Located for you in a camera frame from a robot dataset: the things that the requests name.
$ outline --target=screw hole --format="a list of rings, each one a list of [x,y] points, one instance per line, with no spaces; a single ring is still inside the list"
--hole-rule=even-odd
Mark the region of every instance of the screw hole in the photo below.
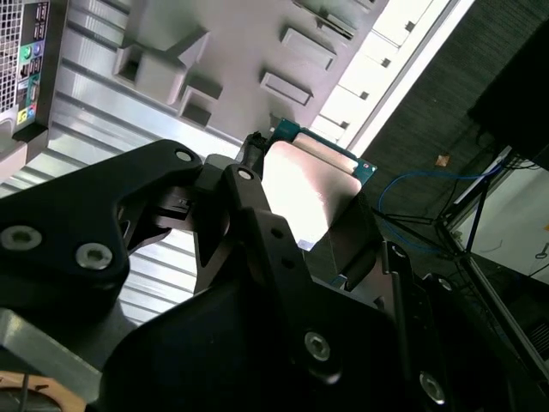
[[[286,269],[293,269],[295,268],[295,263],[289,259],[282,258],[282,266],[284,266]]]
[[[103,252],[91,250],[87,253],[87,258],[92,262],[100,262],[103,259]]]
[[[271,229],[271,233],[273,234],[273,236],[275,236],[277,239],[282,239],[284,237],[284,234],[282,234],[282,232],[278,229],[275,229],[275,228],[272,228]]]
[[[15,232],[14,234],[11,235],[11,239],[15,243],[28,243],[33,238],[27,232],[18,231],[18,232]]]

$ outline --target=usb port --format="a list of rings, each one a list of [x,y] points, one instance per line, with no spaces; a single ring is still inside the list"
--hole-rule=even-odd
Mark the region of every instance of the usb port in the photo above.
[[[37,58],[33,61],[33,69],[31,70],[33,75],[40,72],[41,64],[42,64],[42,58]]]
[[[42,11],[40,13],[40,20],[45,21],[45,18],[48,16],[48,3],[42,4]]]

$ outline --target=white panel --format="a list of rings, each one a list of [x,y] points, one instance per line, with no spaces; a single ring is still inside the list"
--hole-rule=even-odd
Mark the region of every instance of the white panel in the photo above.
[[[162,243],[167,243],[185,251],[195,250],[195,240],[192,233],[183,232],[181,230],[172,230],[172,232],[162,240]]]
[[[402,45],[410,34],[405,28],[407,23],[417,23],[430,3],[431,0],[391,0],[377,19],[374,30]]]
[[[93,139],[108,144],[124,152],[152,143],[159,137],[147,137],[134,133],[119,124],[114,124],[107,119],[79,106],[74,106],[61,99],[54,103],[55,112],[52,121],[76,130]]]
[[[78,24],[91,30],[92,32],[99,33],[101,37],[104,37],[116,44],[122,44],[124,37],[124,30],[119,27],[107,24],[99,19],[94,18],[92,15],[85,13],[79,9],[71,9],[67,14],[67,19],[70,22]]]
[[[169,268],[165,265],[147,260],[140,256],[139,252],[130,256],[130,269],[153,279],[183,288],[188,291],[195,290],[196,274],[190,275],[183,271]]]
[[[105,161],[115,155],[113,152],[107,152],[102,148],[95,147],[93,144],[75,139],[55,128],[51,129],[50,133],[53,140],[50,141],[49,148],[87,165]]]
[[[358,54],[382,63],[385,58],[392,60],[397,52],[398,49],[394,45],[372,32],[366,37]]]
[[[41,178],[40,176],[36,176],[35,174],[32,174],[32,169],[29,169],[28,167],[23,167],[19,172],[17,172],[18,179],[23,179],[32,185],[39,185],[41,183],[47,182],[46,179]]]
[[[147,322],[152,318],[158,316],[156,312],[150,312],[146,309],[141,309],[140,307],[135,307],[131,305],[125,305],[122,303],[122,313],[132,320],[137,320],[138,322]]]
[[[345,129],[340,127],[338,124],[335,124],[322,116],[317,116],[317,118],[315,118],[315,121],[312,122],[311,130],[331,142],[339,139],[345,131]]]
[[[159,296],[173,303],[181,303],[192,297],[191,292],[154,281],[150,278],[140,276],[135,272],[130,273],[124,285],[145,294]]]
[[[124,30],[128,23],[128,15],[120,10],[114,9],[107,3],[100,0],[71,0],[72,9],[85,10],[91,15],[110,22],[114,27]]]
[[[150,295],[142,294],[129,288],[122,288],[122,290],[120,291],[119,299],[122,302],[130,303],[132,305],[136,305],[158,313],[169,311],[174,307],[173,303],[166,302],[165,300],[161,299],[156,299]]]
[[[0,152],[0,183],[9,176],[21,170],[27,162],[27,144],[15,142]]]
[[[32,183],[29,183],[23,179],[18,179],[16,176],[12,176],[9,179],[6,179],[5,181],[6,185],[9,185],[11,187],[15,187],[16,189],[19,189],[20,191],[24,191],[25,189],[28,189],[29,187],[33,187]]]
[[[6,196],[9,196],[9,195],[13,195],[14,193],[16,193],[17,191],[14,191],[12,189],[10,189],[9,187],[7,186],[0,186],[0,197],[6,197]]]
[[[98,42],[84,37],[71,29],[63,36],[63,58],[91,70],[98,75],[116,81],[112,68],[116,61],[116,52]]]
[[[356,94],[337,86],[320,111],[325,118],[337,124],[351,124],[365,109],[365,101]]]
[[[174,251],[165,246],[149,245],[141,248],[139,254],[152,258],[159,262],[169,262],[171,266],[190,273],[196,273],[196,260],[194,254]]]
[[[42,173],[49,174],[54,178],[62,176],[66,173],[75,172],[79,169],[79,167],[71,165],[66,161],[56,159],[48,153],[43,153],[39,156],[36,156],[31,162],[27,164],[27,167]]]
[[[281,42],[300,58],[309,60],[324,70],[327,70],[335,59],[333,52],[291,27],[286,30]]]
[[[265,73],[265,76],[261,80],[261,87],[280,99],[289,103],[297,103],[301,106],[306,106],[311,98],[308,92],[268,72]]]
[[[547,210],[549,172],[545,169],[510,172],[486,199],[472,252],[549,283],[549,266],[544,268],[549,264],[549,257],[540,255],[549,244]],[[463,246],[473,221],[474,210],[452,230],[460,233],[458,237]]]
[[[173,116],[151,110],[144,103],[65,67],[59,70],[57,90],[135,127],[180,142],[202,157],[219,153],[234,158],[239,150],[235,144],[195,129]]]
[[[360,96],[363,92],[369,94],[383,93],[390,79],[388,70],[379,62],[357,54],[340,79],[339,85]]]

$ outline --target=metal frame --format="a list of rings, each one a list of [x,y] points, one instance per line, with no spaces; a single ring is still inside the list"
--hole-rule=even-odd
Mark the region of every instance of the metal frame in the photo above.
[[[425,242],[427,245],[439,249],[443,254],[451,257],[456,264],[461,265],[461,267],[467,272],[472,284],[479,291],[483,303],[488,307],[491,314],[499,322],[505,335],[512,343],[513,348],[520,355],[526,368],[539,381],[548,381],[549,370],[545,366],[544,361],[541,359],[540,355],[535,350],[534,345],[528,340],[526,334],[515,321],[505,304],[501,301],[498,293],[490,284],[490,281],[482,273],[477,263],[475,263],[471,252],[474,244],[474,238],[479,226],[480,217],[482,215],[482,210],[484,208],[485,200],[490,190],[493,178],[493,175],[485,176],[478,185],[476,185],[463,199],[461,199],[459,203],[454,203],[452,205],[451,212],[449,214],[443,214],[437,219],[421,218],[410,215],[395,217],[394,215],[386,215],[375,209],[373,209],[373,211],[375,215],[406,231],[417,239]],[[474,223],[468,237],[467,245],[465,248],[462,248],[450,234],[447,227],[447,222],[453,221],[463,212],[465,208],[471,207],[474,202],[478,204],[474,216]],[[420,233],[417,233],[412,228],[402,224],[401,221],[434,226],[435,229],[443,235],[444,240],[446,240],[444,243],[449,245],[450,250],[448,251],[444,245],[439,245]]]

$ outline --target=blue cable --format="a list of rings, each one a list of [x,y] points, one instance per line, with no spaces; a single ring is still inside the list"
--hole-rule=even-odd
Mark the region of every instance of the blue cable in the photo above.
[[[382,191],[381,195],[379,196],[379,199],[377,200],[377,210],[379,210],[381,213],[383,213],[383,197],[385,194],[389,191],[391,187],[393,187],[396,182],[399,180],[405,179],[405,178],[411,178],[414,176],[424,176],[424,177],[430,177],[430,178],[446,178],[446,179],[458,179],[458,180],[476,180],[479,178],[485,178],[486,176],[492,176],[493,174],[499,172],[502,169],[502,165],[498,164],[496,167],[494,167],[490,172],[485,174],[477,174],[474,176],[462,176],[460,174],[453,174],[453,173],[447,173],[447,172],[410,172],[406,174],[402,174],[401,176],[398,176],[394,178],[387,186],[385,186],[385,189]],[[428,247],[428,246],[422,246],[422,245],[416,245],[415,243],[410,242],[408,239],[401,236],[399,233],[397,233],[392,226],[387,221],[383,221],[387,229],[394,235],[396,238],[404,242],[406,245],[409,245],[415,249],[429,252],[429,253],[437,253],[440,250],[434,247]]]

